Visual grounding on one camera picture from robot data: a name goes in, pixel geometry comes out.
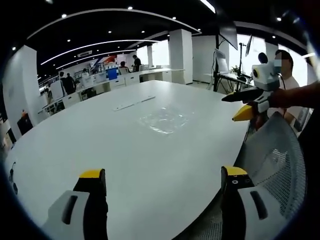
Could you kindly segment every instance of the oval conference table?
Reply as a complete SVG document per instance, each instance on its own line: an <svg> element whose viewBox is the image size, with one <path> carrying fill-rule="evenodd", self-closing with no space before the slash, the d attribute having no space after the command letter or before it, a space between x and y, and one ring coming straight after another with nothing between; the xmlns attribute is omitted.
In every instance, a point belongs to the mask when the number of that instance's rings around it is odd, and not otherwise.
<svg viewBox="0 0 320 240"><path fill-rule="evenodd" d="M248 122L222 94L148 81L77 103L20 138L13 162L18 199L41 227L49 207L79 175L105 169L110 240L169 240L187 228L221 187Z"/></svg>

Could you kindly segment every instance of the white pillar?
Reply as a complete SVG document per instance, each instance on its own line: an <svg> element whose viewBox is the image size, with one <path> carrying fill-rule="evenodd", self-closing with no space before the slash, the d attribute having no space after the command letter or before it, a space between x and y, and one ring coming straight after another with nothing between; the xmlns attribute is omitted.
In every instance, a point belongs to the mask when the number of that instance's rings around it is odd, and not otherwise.
<svg viewBox="0 0 320 240"><path fill-rule="evenodd" d="M269 42L265 42L265 51L268 60L274 60L276 56L276 51L278 50L278 46Z"/></svg>
<svg viewBox="0 0 320 240"><path fill-rule="evenodd" d="M154 64L153 58L152 58L152 46L148 46L147 47L147 51L148 51L148 65L151 68L152 65Z"/></svg>
<svg viewBox="0 0 320 240"><path fill-rule="evenodd" d="M181 84L193 82L193 49L191 32L179 29L170 32L170 64L172 69L184 69L184 82L177 81L172 75L172 81Z"/></svg>
<svg viewBox="0 0 320 240"><path fill-rule="evenodd" d="M23 110L28 113L34 127L40 122L39 96L37 52L28 46L23 46L7 63L3 77L5 110L17 140L21 137L17 123L22 117Z"/></svg>

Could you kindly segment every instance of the blue box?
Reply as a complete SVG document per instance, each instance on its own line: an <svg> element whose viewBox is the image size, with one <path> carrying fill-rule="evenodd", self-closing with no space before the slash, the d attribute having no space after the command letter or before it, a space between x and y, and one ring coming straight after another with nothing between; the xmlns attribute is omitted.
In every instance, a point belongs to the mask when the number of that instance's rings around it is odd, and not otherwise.
<svg viewBox="0 0 320 240"><path fill-rule="evenodd" d="M118 78L117 68L108 69L106 72L107 72L109 80L114 80L114 79Z"/></svg>

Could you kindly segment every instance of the hand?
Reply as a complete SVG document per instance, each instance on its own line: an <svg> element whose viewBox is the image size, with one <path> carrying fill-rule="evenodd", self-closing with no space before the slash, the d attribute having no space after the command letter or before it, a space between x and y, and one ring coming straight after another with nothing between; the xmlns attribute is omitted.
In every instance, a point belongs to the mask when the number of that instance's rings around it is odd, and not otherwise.
<svg viewBox="0 0 320 240"><path fill-rule="evenodd" d="M270 108L283 108L287 109L291 107L290 99L287 90L278 89L271 93L268 98Z"/></svg>

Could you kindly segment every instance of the black rectangle slot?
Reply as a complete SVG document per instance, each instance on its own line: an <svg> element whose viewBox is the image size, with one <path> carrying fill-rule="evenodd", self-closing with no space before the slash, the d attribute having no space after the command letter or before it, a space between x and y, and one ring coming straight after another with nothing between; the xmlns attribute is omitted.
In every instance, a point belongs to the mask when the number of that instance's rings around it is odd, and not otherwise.
<svg viewBox="0 0 320 240"><path fill-rule="evenodd" d="M266 209L266 205L262 200L260 194L257 191L251 191L250 194L254 201L256 211L258 212L259 219L260 220L266 219L268 217L268 212Z"/></svg>
<svg viewBox="0 0 320 240"><path fill-rule="evenodd" d="M72 211L74 210L77 198L78 198L78 196L72 195L69 198L69 200L64 208L64 211L62 214L62 222L64 222L65 224L69 225L71 222Z"/></svg>

